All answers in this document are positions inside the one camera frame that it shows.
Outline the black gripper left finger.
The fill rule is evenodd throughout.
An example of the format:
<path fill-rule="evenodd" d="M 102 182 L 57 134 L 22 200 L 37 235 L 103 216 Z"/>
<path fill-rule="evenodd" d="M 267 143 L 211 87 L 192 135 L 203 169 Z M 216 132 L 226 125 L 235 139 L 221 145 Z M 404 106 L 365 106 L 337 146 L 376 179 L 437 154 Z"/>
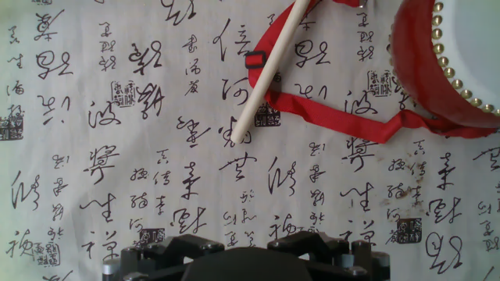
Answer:
<path fill-rule="evenodd" d="M 195 260 L 224 250 L 222 243 L 192 234 L 129 246 L 102 263 L 102 280 L 179 280 L 187 268 L 185 258 Z"/>

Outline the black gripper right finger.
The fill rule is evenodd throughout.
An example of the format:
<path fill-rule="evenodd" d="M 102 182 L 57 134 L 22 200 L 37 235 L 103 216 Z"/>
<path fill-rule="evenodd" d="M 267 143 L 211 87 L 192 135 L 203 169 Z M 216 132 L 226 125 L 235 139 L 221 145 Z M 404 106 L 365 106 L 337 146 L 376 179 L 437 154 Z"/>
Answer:
<path fill-rule="evenodd" d="M 303 269 L 312 281 L 355 280 L 390 281 L 390 255 L 374 251 L 369 242 L 348 242 L 325 233 L 300 231 L 270 241 L 266 248 L 292 258 L 293 269 Z"/>

